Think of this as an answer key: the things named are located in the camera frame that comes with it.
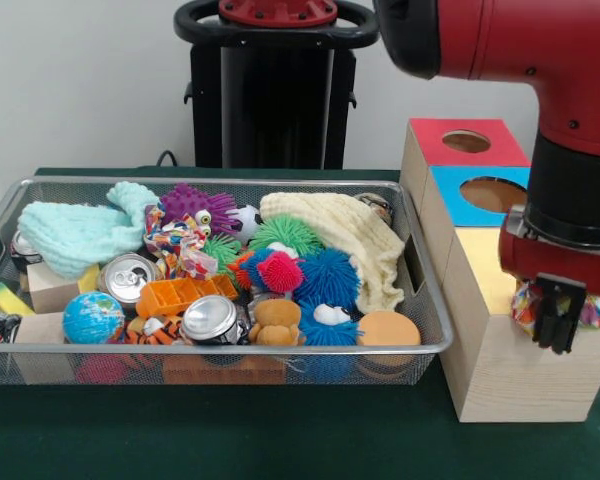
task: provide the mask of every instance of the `orange plastic block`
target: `orange plastic block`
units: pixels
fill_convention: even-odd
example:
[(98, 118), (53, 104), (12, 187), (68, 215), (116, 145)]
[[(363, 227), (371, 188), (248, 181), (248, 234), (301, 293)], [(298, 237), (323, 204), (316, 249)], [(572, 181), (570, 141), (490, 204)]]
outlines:
[(144, 318), (153, 315), (177, 315), (201, 296), (191, 278), (150, 282), (140, 292), (136, 312)]
[(229, 278), (229, 275), (216, 275), (211, 279), (211, 281), (215, 284), (216, 288), (220, 292), (220, 295), (227, 297), (231, 301), (238, 298), (238, 292), (233, 286), (233, 282), (231, 281), (231, 278)]
[(215, 283), (211, 279), (209, 280), (194, 280), (196, 288), (203, 297), (207, 295), (219, 295), (220, 292), (216, 288)]

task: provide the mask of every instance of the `wire basket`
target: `wire basket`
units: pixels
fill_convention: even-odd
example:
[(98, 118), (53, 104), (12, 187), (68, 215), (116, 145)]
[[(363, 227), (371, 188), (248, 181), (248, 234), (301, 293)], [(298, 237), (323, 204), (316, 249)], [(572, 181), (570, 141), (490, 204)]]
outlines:
[[(187, 182), (237, 204), (259, 205), (272, 192), (372, 192), (394, 209), (393, 229), (406, 242), (396, 285), (397, 311), (418, 326), (422, 345), (396, 347), (269, 347), (0, 344), (0, 384), (415, 384), (436, 353), (452, 341), (449, 315), (436, 282), (411, 198), (394, 182), (126, 178), (157, 195)], [(0, 282), (29, 305), (8, 253), (22, 209), (34, 201), (98, 205), (117, 178), (33, 177), (11, 187), (0, 203)]]

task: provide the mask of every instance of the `green table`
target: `green table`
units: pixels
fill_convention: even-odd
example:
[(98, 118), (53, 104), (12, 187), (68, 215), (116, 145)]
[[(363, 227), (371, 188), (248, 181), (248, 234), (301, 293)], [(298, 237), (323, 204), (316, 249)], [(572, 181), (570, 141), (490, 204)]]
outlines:
[[(368, 178), (193, 168), (38, 174)], [(0, 387), (0, 478), (600, 480), (584, 424), (462, 425), (440, 362), (415, 387)]]

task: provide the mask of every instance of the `purple spiky ball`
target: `purple spiky ball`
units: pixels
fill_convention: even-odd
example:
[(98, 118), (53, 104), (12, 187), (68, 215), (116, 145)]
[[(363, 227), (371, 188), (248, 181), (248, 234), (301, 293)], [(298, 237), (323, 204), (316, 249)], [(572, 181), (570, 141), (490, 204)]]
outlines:
[(166, 214), (162, 224), (179, 220), (187, 213), (192, 217), (200, 210), (207, 210), (211, 214), (211, 231), (214, 234), (231, 233), (238, 221), (232, 218), (227, 211), (236, 209), (236, 202), (228, 193), (209, 195), (201, 192), (186, 183), (180, 183), (166, 195), (160, 198)]

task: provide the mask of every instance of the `teddy bear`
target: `teddy bear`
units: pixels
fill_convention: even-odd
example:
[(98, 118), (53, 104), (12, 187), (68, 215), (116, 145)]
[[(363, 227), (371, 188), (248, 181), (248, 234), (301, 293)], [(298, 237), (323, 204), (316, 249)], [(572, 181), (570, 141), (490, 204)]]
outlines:
[(298, 345), (298, 324), (302, 310), (291, 300), (273, 298), (258, 303), (254, 309), (255, 324), (249, 341), (257, 345)]

